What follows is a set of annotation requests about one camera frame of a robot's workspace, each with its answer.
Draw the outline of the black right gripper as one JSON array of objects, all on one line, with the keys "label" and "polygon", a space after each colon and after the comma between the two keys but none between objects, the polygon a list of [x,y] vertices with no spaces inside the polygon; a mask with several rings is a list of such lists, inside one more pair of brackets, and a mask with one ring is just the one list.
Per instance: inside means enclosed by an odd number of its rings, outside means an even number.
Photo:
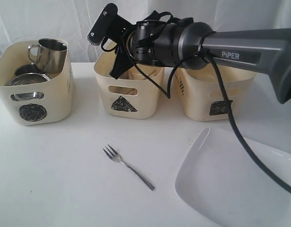
[{"label": "black right gripper", "polygon": [[114,22],[114,41],[111,49],[115,61],[109,75],[118,79],[135,64],[174,66],[174,23],[143,20],[133,25],[126,20]]}]

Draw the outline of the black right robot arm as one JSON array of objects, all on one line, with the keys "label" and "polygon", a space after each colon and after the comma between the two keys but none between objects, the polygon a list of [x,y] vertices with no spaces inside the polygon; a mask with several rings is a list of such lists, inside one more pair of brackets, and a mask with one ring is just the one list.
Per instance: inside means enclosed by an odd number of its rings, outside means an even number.
[{"label": "black right robot arm", "polygon": [[117,44],[110,72],[114,78],[135,64],[200,70],[214,59],[219,65],[268,75],[278,102],[291,100],[291,28],[215,32],[186,18],[171,24],[113,23],[107,36]]}]

